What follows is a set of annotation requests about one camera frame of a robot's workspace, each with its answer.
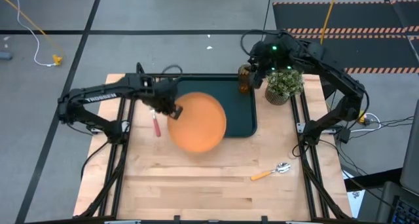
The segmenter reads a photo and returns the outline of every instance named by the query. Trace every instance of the black and orange warning mat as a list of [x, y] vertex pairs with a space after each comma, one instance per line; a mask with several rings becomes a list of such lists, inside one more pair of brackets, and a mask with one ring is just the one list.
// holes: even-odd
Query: black and orange warning mat
[[[276, 27], [319, 42], [329, 5], [275, 2]], [[419, 34], [419, 1], [336, 3], [325, 33], [323, 44], [348, 73], [419, 73], [409, 42], [419, 39], [408, 37]]]

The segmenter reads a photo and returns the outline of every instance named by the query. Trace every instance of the wooden table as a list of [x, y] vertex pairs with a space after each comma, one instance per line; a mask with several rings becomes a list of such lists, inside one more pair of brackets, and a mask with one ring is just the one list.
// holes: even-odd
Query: wooden table
[[[122, 76], [108, 75], [106, 83]], [[318, 119], [327, 112], [319, 77], [305, 75], [304, 81], [310, 116]], [[203, 155], [186, 153], [174, 145], [163, 115], [157, 115], [162, 131], [162, 137], [157, 138], [148, 107], [137, 101], [117, 218], [170, 220], [180, 215], [183, 220], [227, 221], [261, 220], [267, 215], [270, 221], [309, 220], [301, 162], [291, 155], [297, 144], [291, 103], [271, 105], [264, 97], [265, 88], [264, 84], [255, 91], [256, 133], [250, 138], [224, 139]], [[119, 99], [101, 102], [99, 115], [116, 119], [118, 104]], [[332, 136], [321, 138], [334, 143]], [[89, 154], [105, 140], [103, 134], [94, 136]], [[83, 212], [102, 188], [110, 147], [87, 164], [74, 214]], [[324, 142], [317, 150], [325, 188], [351, 215], [336, 150]], [[279, 162], [289, 162], [290, 171], [250, 181], [250, 176], [271, 170]], [[112, 198], [110, 191], [108, 204]], [[314, 198], [321, 216], [315, 188]]]

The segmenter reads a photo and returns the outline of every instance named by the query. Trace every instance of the electronic device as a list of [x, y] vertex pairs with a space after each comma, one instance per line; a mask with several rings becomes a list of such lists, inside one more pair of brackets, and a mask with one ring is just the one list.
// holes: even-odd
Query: electronic device
[[419, 100], [416, 104], [400, 185], [387, 181], [382, 200], [393, 204], [392, 210], [381, 202], [376, 221], [383, 223], [419, 223]]
[[[243, 38], [250, 32], [261, 32], [267, 34], [267, 36], [263, 41], [254, 44], [251, 52], [248, 53], [242, 43]], [[246, 32], [242, 35], [241, 44], [244, 52], [250, 56], [248, 60], [250, 66], [246, 69], [248, 73], [246, 77], [239, 76], [239, 79], [244, 79], [250, 88], [260, 88], [263, 79], [270, 71], [295, 69], [300, 73], [322, 76], [344, 94], [335, 109], [317, 121], [311, 120], [306, 123], [303, 133], [300, 134], [301, 141], [305, 145], [317, 145], [321, 132], [340, 121], [356, 120], [359, 117], [363, 95], [367, 96], [367, 101], [369, 99], [364, 86], [339, 68], [331, 58], [330, 53], [320, 44], [296, 40], [286, 31], [269, 33], [262, 30]], [[87, 111], [83, 107], [84, 104], [124, 97], [131, 100], [141, 100], [144, 104], [154, 108], [156, 112], [168, 115], [173, 119], [182, 117], [182, 108], [174, 103], [177, 93], [177, 80], [182, 76], [177, 80], [162, 79], [156, 82], [152, 77], [144, 74], [141, 65], [138, 64], [138, 67], [140, 67], [140, 71], [137, 71], [139, 73], [128, 73], [116, 83], [71, 90], [58, 99], [59, 120], [66, 124], [81, 122], [89, 130], [93, 128], [102, 130], [108, 137], [109, 142], [118, 143], [126, 135], [120, 122], [103, 119]], [[316, 178], [307, 160], [303, 160], [303, 171], [319, 191], [335, 217], [351, 220], [335, 204], [321, 182]], [[113, 174], [110, 182], [115, 180], [114, 177]], [[111, 185], [108, 183], [105, 184], [95, 201], [80, 216], [92, 216], [103, 199], [103, 194], [106, 194], [110, 187]]]

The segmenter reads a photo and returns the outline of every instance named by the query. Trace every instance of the dark green tray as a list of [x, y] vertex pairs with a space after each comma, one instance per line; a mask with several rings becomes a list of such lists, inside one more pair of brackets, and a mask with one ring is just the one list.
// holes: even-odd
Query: dark green tray
[[189, 92], [204, 92], [217, 99], [227, 117], [224, 137], [248, 137], [256, 132], [255, 93], [241, 94], [237, 75], [183, 75], [177, 91], [177, 98]]

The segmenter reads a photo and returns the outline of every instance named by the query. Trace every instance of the yellow cable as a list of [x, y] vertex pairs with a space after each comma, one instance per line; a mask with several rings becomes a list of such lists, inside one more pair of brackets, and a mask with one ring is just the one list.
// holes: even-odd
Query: yellow cable
[[321, 31], [320, 44], [323, 44], [323, 38], [325, 37], [325, 31], [326, 31], [327, 21], [329, 21], [329, 16], [332, 13], [332, 8], [333, 8], [333, 4], [334, 3], [335, 3], [335, 0], [332, 0], [332, 2], [330, 3], [329, 11], [327, 12], [327, 16], [326, 16], [326, 20], [325, 20], [325, 24], [323, 25], [323, 29]]
[[[9, 0], [5, 0], [9, 5], [11, 5], [15, 10], [18, 10], [18, 7], [16, 7], [16, 5], [14, 5], [14, 3], [12, 3], [12, 1], [9, 1]], [[56, 48], [56, 49], [58, 49], [60, 52], [61, 52], [61, 55], [62, 55], [62, 58], [64, 57], [64, 51], [62, 50], [62, 48], [61, 47], [59, 47], [40, 27], [38, 27], [36, 24], [34, 24], [33, 22], [32, 22], [32, 20], [28, 17], [28, 16], [26, 16], [26, 14], [24, 14], [23, 12], [22, 12], [22, 10], [20, 10], [20, 14], [34, 27], [34, 28], [36, 28], [36, 29], [38, 29], [38, 31], [40, 31], [44, 36], [45, 36], [45, 38], [47, 39], [47, 41], [49, 41], [50, 43], [51, 43], [51, 45], [54, 47], [54, 48]]]

